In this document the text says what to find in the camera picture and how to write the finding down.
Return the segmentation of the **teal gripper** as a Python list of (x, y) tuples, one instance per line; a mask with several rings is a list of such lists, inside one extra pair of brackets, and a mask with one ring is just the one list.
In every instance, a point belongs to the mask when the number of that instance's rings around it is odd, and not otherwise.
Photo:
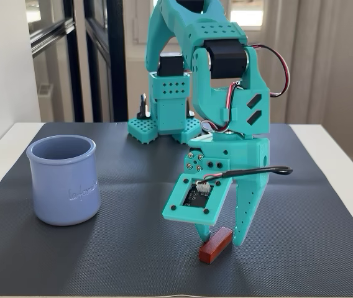
[[(241, 246), (269, 178), (269, 139), (231, 133), (213, 133), (188, 142), (184, 182), (236, 182), (235, 227), (232, 242)], [(203, 242), (211, 237), (209, 225), (195, 224)]]

